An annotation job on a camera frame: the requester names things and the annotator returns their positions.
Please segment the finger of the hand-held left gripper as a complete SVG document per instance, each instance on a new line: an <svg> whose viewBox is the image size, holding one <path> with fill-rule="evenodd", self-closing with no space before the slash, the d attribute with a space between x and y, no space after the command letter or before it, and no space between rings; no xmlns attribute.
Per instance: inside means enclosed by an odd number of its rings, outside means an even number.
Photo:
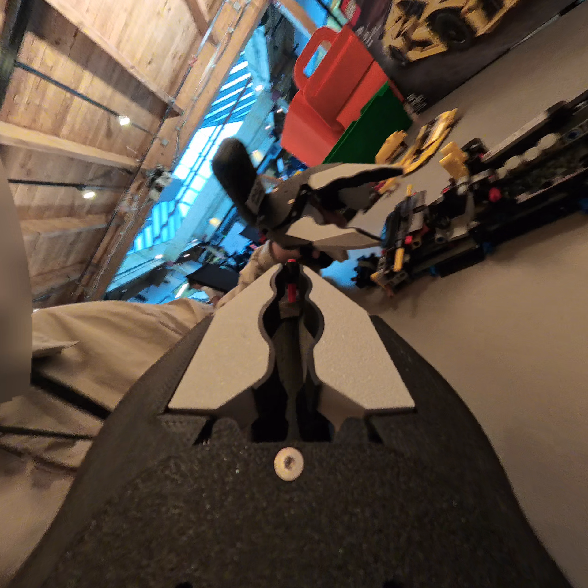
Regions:
<svg viewBox="0 0 588 588"><path fill-rule="evenodd" d="M371 208L374 185L403 175L394 165L337 164L310 175L307 185L324 208Z"/></svg>
<svg viewBox="0 0 588 588"><path fill-rule="evenodd" d="M318 224L313 217L294 221L281 236L281 246L290 249L311 247L337 262L348 260L349 251L379 247L380 238L355 227Z"/></svg>

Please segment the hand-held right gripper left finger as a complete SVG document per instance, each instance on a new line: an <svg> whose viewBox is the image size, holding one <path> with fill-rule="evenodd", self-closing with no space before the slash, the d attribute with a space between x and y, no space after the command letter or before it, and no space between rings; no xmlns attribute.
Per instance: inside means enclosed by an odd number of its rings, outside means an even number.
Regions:
<svg viewBox="0 0 588 588"><path fill-rule="evenodd" d="M284 295L277 264L217 309L180 379L168 411L233 419L254 442L285 440L288 394L273 338Z"/></svg>

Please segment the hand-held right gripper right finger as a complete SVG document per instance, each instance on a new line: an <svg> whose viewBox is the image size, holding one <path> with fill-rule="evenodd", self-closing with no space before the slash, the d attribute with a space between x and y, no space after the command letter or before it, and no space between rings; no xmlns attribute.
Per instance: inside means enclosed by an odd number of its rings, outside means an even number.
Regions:
<svg viewBox="0 0 588 588"><path fill-rule="evenodd" d="M302 440L327 442L349 419L393 416L416 402L371 315L320 275L301 268L298 347Z"/></svg>

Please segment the black toy car chassis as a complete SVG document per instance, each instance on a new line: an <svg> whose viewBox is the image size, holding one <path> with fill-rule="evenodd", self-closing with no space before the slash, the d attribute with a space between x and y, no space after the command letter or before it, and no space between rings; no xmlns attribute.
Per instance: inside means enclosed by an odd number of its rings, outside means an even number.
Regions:
<svg viewBox="0 0 588 588"><path fill-rule="evenodd" d="M475 265L495 246L571 215L587 213L587 91L541 112L494 149L475 138L448 143L450 175L433 201L413 192L385 219L381 252L356 261L353 284L393 296L426 274Z"/></svg>

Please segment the person's left forearm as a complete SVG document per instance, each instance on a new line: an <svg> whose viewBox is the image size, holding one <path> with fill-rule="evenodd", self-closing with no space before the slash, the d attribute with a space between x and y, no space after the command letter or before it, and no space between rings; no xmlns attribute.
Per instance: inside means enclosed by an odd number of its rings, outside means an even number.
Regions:
<svg viewBox="0 0 588 588"><path fill-rule="evenodd" d="M247 265L239 273L237 285L218 301L215 307L217 311L259 279L271 267L279 264L275 262L270 253L270 241L254 250Z"/></svg>

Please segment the person's left hand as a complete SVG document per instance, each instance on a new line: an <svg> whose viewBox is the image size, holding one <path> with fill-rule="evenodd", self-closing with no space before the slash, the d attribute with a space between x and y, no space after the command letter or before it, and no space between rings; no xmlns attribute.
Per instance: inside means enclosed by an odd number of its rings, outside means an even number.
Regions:
<svg viewBox="0 0 588 588"><path fill-rule="evenodd" d="M275 262L281 264L286 264L288 261L294 260L300 264L312 265L319 261L321 256L321 252L313 247L289 249L280 246L273 240L269 243L269 250Z"/></svg>

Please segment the yellow toy hood section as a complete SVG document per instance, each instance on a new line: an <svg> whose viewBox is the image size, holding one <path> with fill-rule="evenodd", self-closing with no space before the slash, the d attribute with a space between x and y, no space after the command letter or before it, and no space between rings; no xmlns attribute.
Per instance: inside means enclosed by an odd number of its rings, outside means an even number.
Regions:
<svg viewBox="0 0 588 588"><path fill-rule="evenodd" d="M397 161L408 149L406 137L407 133L404 130L393 132L376 154L375 163L378 165L391 165Z"/></svg>

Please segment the green plastic bin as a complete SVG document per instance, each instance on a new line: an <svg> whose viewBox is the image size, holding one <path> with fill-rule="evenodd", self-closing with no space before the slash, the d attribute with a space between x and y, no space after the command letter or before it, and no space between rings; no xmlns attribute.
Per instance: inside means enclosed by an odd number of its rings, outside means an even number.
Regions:
<svg viewBox="0 0 588 588"><path fill-rule="evenodd" d="M324 164L373 164L386 139L397 131L407 131L413 121L390 84L384 84L361 109L335 144Z"/></svg>

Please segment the red plastic bin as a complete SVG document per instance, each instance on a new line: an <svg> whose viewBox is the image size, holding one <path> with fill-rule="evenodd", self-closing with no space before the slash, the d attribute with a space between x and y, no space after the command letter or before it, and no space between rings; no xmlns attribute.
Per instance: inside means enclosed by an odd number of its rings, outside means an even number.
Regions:
<svg viewBox="0 0 588 588"><path fill-rule="evenodd" d="M386 83L399 92L349 25L319 28L298 57L282 148L307 167L323 163L361 109Z"/></svg>

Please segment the yellow toy car side panel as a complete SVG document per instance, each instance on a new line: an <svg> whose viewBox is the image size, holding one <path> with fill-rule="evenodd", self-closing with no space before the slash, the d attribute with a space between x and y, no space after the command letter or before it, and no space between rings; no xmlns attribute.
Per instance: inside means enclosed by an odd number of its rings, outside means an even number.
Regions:
<svg viewBox="0 0 588 588"><path fill-rule="evenodd" d="M439 114L434 120L423 126L401 160L403 174L414 173L425 165L440 149L459 120L459 110L452 109Z"/></svg>

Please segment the person's beige jacket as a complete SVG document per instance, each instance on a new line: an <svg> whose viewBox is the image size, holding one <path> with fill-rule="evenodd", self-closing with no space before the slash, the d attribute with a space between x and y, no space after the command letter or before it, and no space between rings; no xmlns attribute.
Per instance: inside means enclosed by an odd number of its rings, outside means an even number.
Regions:
<svg viewBox="0 0 588 588"><path fill-rule="evenodd" d="M213 306L180 298L162 305L90 302L32 315L41 375L99 406L115 408L132 385ZM36 547L61 508L92 442L98 417L38 386L1 404L1 426L74 438L1 433L1 587Z"/></svg>

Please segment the dark toy set box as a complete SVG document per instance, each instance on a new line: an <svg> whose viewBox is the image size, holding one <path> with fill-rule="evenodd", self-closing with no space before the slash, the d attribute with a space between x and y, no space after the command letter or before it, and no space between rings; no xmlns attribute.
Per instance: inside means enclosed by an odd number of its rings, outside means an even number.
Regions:
<svg viewBox="0 0 588 588"><path fill-rule="evenodd" d="M580 1L339 1L347 23L419 113Z"/></svg>

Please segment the grey wall-mounted device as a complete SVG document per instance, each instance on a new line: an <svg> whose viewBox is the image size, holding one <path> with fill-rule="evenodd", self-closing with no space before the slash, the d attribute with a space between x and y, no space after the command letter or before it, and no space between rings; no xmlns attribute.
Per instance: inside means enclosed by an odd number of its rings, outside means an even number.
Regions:
<svg viewBox="0 0 588 588"><path fill-rule="evenodd" d="M158 164L147 173L148 199L158 203L163 191L172 183L172 173L166 166Z"/></svg>

